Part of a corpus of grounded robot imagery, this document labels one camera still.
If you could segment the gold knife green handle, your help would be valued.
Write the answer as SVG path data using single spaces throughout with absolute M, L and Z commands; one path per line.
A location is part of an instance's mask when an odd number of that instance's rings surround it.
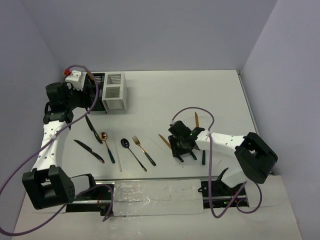
M 195 118 L 195 127 L 199 128 L 200 123 L 199 123 L 199 116 L 198 116 L 197 112 L 194 112 L 194 118 Z
M 158 136 L 162 139 L 162 141 L 171 149 L 171 144 L 161 135 L 158 134 Z

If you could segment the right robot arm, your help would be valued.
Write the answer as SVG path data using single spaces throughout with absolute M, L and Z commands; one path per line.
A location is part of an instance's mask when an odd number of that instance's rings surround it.
M 217 190 L 227 196 L 235 186 L 247 181 L 264 184 L 278 161 L 276 153 L 255 132 L 227 135 L 202 127 L 188 128 L 182 121 L 172 122 L 168 141 L 172 155 L 178 157 L 192 150 L 210 151 L 231 157 L 219 168 Z

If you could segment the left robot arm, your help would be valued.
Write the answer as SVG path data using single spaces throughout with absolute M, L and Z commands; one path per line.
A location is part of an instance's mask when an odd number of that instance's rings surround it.
M 88 110 L 94 102 L 95 89 L 91 80 L 86 80 L 80 89 L 70 82 L 54 82 L 45 88 L 48 102 L 44 108 L 41 151 L 31 171 L 22 176 L 22 184 L 37 210 L 69 204 L 75 199 L 75 185 L 60 164 L 73 110 Z

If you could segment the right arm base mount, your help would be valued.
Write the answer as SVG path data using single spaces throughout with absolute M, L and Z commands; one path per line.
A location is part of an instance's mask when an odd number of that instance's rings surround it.
M 205 209 L 210 208 L 210 200 L 209 200 L 209 182 L 206 180 L 202 180 L 201 187 L 198 189 L 198 192 L 202 194 L 203 198 L 203 207 Z M 241 188 L 242 183 L 236 185 L 233 188 L 226 186 L 224 183 L 219 182 L 217 180 L 211 181 L 211 198 L 212 204 L 214 208 L 225 208 L 228 203 L 231 201 L 232 197 L 236 194 L 236 192 Z M 239 193 L 238 197 L 231 204 L 231 208 L 235 208 L 236 205 L 239 204 L 240 207 L 248 207 L 249 204 L 247 202 L 247 194 L 245 189 L 243 188 Z

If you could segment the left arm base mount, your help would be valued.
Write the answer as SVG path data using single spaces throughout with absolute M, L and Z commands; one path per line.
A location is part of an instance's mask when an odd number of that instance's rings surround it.
M 108 187 L 99 186 L 89 192 L 77 196 L 65 208 L 66 213 L 99 213 L 105 216 L 112 200 L 112 191 Z

